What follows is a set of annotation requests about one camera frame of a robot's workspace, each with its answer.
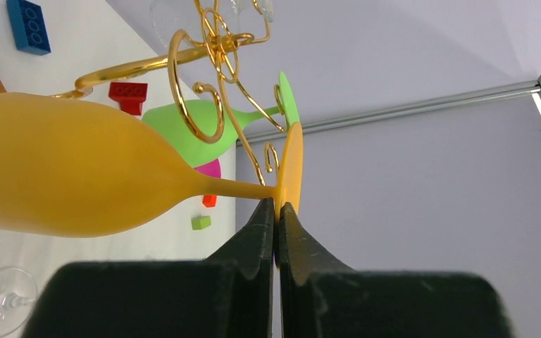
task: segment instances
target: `blue toy brick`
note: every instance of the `blue toy brick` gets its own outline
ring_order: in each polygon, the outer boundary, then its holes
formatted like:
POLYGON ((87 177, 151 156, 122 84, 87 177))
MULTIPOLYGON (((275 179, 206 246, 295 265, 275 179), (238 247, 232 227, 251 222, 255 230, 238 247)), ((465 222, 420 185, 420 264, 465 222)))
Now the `blue toy brick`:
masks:
POLYGON ((7 0, 6 3, 15 47, 36 55, 51 53, 42 8, 26 0, 7 0))

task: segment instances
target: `wine glass base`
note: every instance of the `wine glass base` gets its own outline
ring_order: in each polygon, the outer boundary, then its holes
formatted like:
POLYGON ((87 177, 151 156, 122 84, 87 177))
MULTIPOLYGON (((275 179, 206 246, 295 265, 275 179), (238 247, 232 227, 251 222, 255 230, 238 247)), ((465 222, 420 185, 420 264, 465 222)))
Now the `wine glass base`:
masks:
POLYGON ((19 268, 0 269, 0 337, 27 320, 37 295, 36 283, 29 273, 19 268))

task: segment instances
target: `white table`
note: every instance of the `white table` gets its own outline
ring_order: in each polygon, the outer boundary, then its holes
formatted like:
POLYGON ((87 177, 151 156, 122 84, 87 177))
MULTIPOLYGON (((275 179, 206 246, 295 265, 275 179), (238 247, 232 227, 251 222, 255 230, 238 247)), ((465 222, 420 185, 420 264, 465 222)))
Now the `white table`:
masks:
MULTIPOLYGON (((104 1, 33 2, 42 6, 49 35, 52 52, 45 56, 15 48, 5 0, 0 0, 0 78, 8 92, 66 92, 81 75, 155 56, 104 1)), ((173 101, 166 70, 132 81, 149 83, 143 112, 173 101)), ((187 98, 196 98, 185 85, 182 90, 187 98)), ((107 94, 108 85, 101 85, 86 100, 118 107, 107 94)), ((223 178, 234 180, 234 147, 221 156, 220 163, 223 178)), ((57 268, 70 261, 204 258, 234 233, 235 199, 220 196, 216 207, 208 209, 202 205, 201 197, 194 197, 146 225, 107 237, 68 239, 0 231, 0 267, 27 270, 41 288, 57 268), (213 224, 194 231, 191 219, 201 214, 210 215, 213 224)))

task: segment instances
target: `red block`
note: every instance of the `red block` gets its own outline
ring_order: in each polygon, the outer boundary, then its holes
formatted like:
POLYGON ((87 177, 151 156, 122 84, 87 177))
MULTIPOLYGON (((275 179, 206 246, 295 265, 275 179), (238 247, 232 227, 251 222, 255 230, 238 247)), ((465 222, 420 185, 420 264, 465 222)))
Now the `red block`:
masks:
POLYGON ((111 82, 108 97, 119 102, 122 111, 134 116, 142 115, 142 103, 146 101, 147 83, 111 82))
POLYGON ((202 204, 207 208, 212 208, 216 205, 216 195, 204 195, 202 204))

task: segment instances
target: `green cube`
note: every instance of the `green cube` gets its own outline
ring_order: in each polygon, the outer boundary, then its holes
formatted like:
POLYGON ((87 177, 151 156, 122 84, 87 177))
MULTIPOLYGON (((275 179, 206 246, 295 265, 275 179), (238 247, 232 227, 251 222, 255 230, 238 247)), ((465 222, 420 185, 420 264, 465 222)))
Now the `green cube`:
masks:
POLYGON ((204 230, 213 224, 211 216, 200 216, 192 219, 192 230, 204 230))

